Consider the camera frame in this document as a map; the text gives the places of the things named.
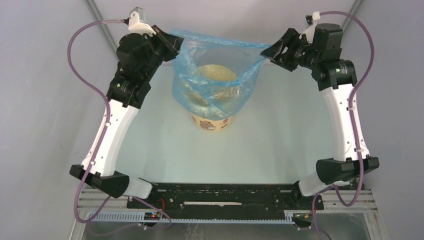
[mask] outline bear illustration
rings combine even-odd
[[[215,126],[210,121],[200,121],[200,127],[207,131],[215,130]]]

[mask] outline translucent blue bag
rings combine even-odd
[[[255,89],[269,44],[249,43],[173,30],[184,38],[173,60],[174,98],[192,114],[218,121],[240,111]]]

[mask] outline gray wall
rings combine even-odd
[[[81,162],[102,117],[66,48],[93,18],[81,0],[0,1],[0,239],[65,239]],[[77,39],[76,68],[105,91],[116,62],[98,29]]]
[[[358,92],[363,134],[380,168],[366,177],[390,238],[422,239],[424,201],[424,1],[366,0],[357,17],[369,28],[375,62]],[[343,43],[358,76],[370,48],[353,25]]]

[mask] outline robotic arm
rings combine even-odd
[[[69,171],[81,180],[92,164],[85,183],[114,198],[134,196],[145,199],[152,190],[149,182],[115,171],[116,160],[128,127],[151,89],[150,80],[163,61],[170,61],[179,54],[184,40],[155,25],[149,26],[144,16],[144,10],[136,7],[125,20],[131,33],[121,38],[116,50],[119,62],[106,94],[110,120],[106,122],[105,111],[87,156],[81,165],[73,165]],[[107,125],[106,134],[94,161],[91,161],[104,125]]]
[[[342,29],[337,24],[317,24],[319,18],[319,12],[307,16],[310,26],[302,34],[289,28],[278,42],[261,52],[261,56],[290,72],[298,65],[311,69],[312,78],[318,83],[318,90],[322,92],[330,113],[333,158],[318,160],[316,171],[295,183],[299,197],[312,196],[330,185],[349,184],[360,173],[357,151],[364,156],[364,174],[379,167],[379,159],[370,156],[364,141],[356,95],[353,97],[353,107],[349,109],[349,97],[358,80],[353,63],[340,59]],[[355,147],[354,126],[349,111],[353,111],[356,119],[360,149]]]

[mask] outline table surface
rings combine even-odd
[[[265,65],[256,89],[220,132],[198,128],[161,66],[123,140],[116,170],[152,182],[291,184],[333,156],[325,101],[310,70]]]

